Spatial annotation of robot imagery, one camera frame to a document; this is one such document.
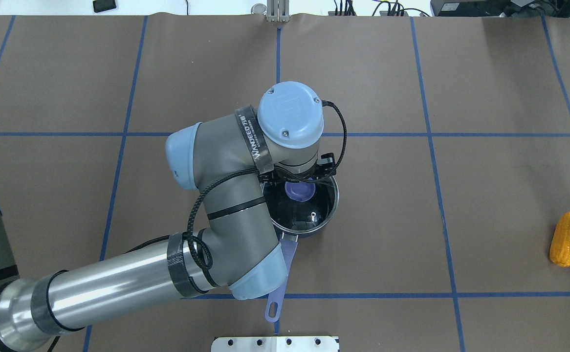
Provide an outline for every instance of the yellow corn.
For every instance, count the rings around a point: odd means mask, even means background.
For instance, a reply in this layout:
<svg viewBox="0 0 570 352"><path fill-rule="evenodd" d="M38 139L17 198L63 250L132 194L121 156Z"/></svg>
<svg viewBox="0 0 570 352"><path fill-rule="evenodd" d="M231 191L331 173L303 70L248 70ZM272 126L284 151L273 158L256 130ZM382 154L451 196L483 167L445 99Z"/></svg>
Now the yellow corn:
<svg viewBox="0 0 570 352"><path fill-rule="evenodd" d="M570 212L561 216L550 244L550 260L559 266L570 266Z"/></svg>

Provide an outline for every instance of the purple lid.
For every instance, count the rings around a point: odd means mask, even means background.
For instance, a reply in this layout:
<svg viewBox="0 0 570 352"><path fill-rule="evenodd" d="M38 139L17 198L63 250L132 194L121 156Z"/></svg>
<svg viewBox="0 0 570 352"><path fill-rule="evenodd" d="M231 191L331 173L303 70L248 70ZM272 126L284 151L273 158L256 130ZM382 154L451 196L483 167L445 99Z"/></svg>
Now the purple lid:
<svg viewBox="0 0 570 352"><path fill-rule="evenodd" d="M285 182L285 193L291 200L306 202L316 193L316 184L307 182Z"/></svg>

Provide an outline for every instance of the wire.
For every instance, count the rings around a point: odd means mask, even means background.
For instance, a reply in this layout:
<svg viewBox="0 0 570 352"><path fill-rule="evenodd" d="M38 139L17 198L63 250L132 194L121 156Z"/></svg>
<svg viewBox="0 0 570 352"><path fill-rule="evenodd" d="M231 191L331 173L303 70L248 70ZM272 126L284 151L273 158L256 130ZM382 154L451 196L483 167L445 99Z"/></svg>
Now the wire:
<svg viewBox="0 0 570 352"><path fill-rule="evenodd" d="M350 4L348 11L346 12L346 16L356 16L357 13L354 11L354 7L352 6L352 0L346 0L346 4Z"/></svg>
<svg viewBox="0 0 570 352"><path fill-rule="evenodd" d="M348 138L348 131L346 129L346 121L344 120L344 117L342 116L341 111L339 111L337 105L335 105L333 102L328 102L326 100L322 101L322 106L323 107L332 107L335 110L335 112L337 113L337 115L339 116L339 120L341 120L341 127L344 130L344 136L343 136L343 140L342 140L342 144L341 144L341 153L339 154L339 158L338 158L337 162L335 163L335 165L332 168L330 168L329 172L327 174L321 176L320 178L316 179L316 180L308 180L305 177L301 177L301 176L298 176L296 174L292 174L289 170L284 169L283 167L280 167L280 166L274 167L274 169L278 169L279 171L283 172L283 174L285 174L287 177L294 179L296 181L299 181L299 182L319 183L319 182L323 182L324 180L326 180L330 176L334 176L335 174L337 174L337 168L339 167L339 164L341 163L341 160L343 160L344 154L346 153L346 139Z"/></svg>
<svg viewBox="0 0 570 352"><path fill-rule="evenodd" d="M389 11L392 8L392 3L388 2L388 1L380 1L378 3L378 5L376 5L376 8L374 9L374 12L372 13L372 16L374 16L376 14L376 11L378 10L379 7L381 7L382 4L387 4L387 11Z"/></svg>
<svg viewBox="0 0 570 352"><path fill-rule="evenodd" d="M430 15L429 15L428 13L422 11L421 9L416 9L416 8L413 8L413 7L408 7L408 8L406 8L406 9L404 9L404 8L402 9L403 13L404 13L404 11L407 11L407 10L419 11L420 13L424 14L424 16L430 17Z"/></svg>
<svg viewBox="0 0 570 352"><path fill-rule="evenodd" d="M228 174L227 176L224 176L223 178L220 178L211 183L210 185L208 185L207 187L205 187L205 189L202 190L202 192L200 192L200 196L198 196L198 199L196 199L196 201L194 202L192 211L189 213L189 219L187 219L187 233L185 233L184 235L185 239L187 240L187 246L189 247L189 253L192 255L192 258L196 262L196 265L200 267L200 269L209 270L213 265L213 258L211 257L211 252L209 251L209 248L204 242L202 242L199 238L194 236L194 220L196 219L196 214L198 214L198 208L200 208L200 204L205 199L207 194L214 188L218 187L218 185L220 185L221 183L231 180L232 178L236 178L237 176L249 175L258 172L259 170L257 170L256 168L252 168ZM202 252L205 258L207 259L206 262L205 260L203 260L198 256L196 248L194 247L194 242L198 242L202 246Z"/></svg>
<svg viewBox="0 0 570 352"><path fill-rule="evenodd" d="M404 6L402 6L402 4L399 2L379 1L378 5L376 5L376 8L374 9L374 12L372 13L372 16L376 14L376 11L378 10L379 7L381 7L382 4L387 4L387 16L393 16L393 14L396 11L396 7L398 12L402 11L401 8L404 9Z"/></svg>
<svg viewBox="0 0 570 352"><path fill-rule="evenodd" d="M160 238L155 238L155 239L148 240L148 241L146 241L146 242L144 242L144 243L142 243L142 244L140 244L140 245L136 245L135 247L133 247L133 248L127 250L124 254L130 253L130 252L135 252L135 251L138 250L138 249L142 249L142 248L147 247L147 246L149 246L149 245L151 245L151 244L154 244L154 243L166 241L166 240L168 240L169 238L170 238L170 235L165 235L165 236L161 236Z"/></svg>
<svg viewBox="0 0 570 352"><path fill-rule="evenodd" d="M57 342L59 342L59 338L61 336L55 336L55 339L52 340L52 343L50 344L50 346L48 346L48 350L46 352L52 352L52 350L55 349L55 346L57 345Z"/></svg>

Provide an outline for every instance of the screw hole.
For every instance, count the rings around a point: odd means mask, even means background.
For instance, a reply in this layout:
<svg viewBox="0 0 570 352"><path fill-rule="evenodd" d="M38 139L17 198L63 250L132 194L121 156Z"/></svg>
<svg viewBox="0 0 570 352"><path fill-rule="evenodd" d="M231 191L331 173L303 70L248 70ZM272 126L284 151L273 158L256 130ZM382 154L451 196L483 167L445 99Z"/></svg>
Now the screw hole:
<svg viewBox="0 0 570 352"><path fill-rule="evenodd" d="M276 316L276 309L279 307L279 304L276 302L272 302L270 303L270 310L268 310L267 315L270 316L270 318L274 318Z"/></svg>

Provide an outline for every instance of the robotic arm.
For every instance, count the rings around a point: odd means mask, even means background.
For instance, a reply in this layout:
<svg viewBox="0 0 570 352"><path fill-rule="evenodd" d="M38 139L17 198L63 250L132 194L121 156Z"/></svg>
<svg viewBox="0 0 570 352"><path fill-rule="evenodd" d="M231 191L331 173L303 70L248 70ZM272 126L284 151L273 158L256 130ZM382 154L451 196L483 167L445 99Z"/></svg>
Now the robotic arm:
<svg viewBox="0 0 570 352"><path fill-rule="evenodd" d="M324 105L334 107L301 83L283 82L257 112L245 107L171 134L173 176L200 190L188 231L121 256L21 279L0 214L0 351L36 350L52 336L218 286L242 300L279 287L287 269L257 174L309 183L334 174L343 150L337 163L332 154L318 158ZM195 231L203 200L210 227Z"/></svg>

